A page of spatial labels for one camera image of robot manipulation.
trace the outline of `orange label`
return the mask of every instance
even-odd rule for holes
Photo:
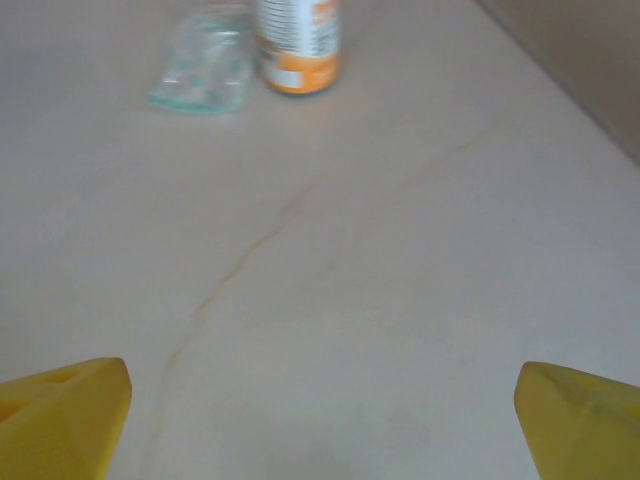
[[[283,92],[305,94],[337,77],[340,19],[338,0],[300,2],[299,8],[287,0],[258,0],[258,43],[266,81]]]

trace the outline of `transparent wrapper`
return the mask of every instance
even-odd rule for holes
[[[215,114],[239,110],[254,76],[249,8],[227,2],[195,9],[176,28],[165,69],[148,102],[167,110]]]

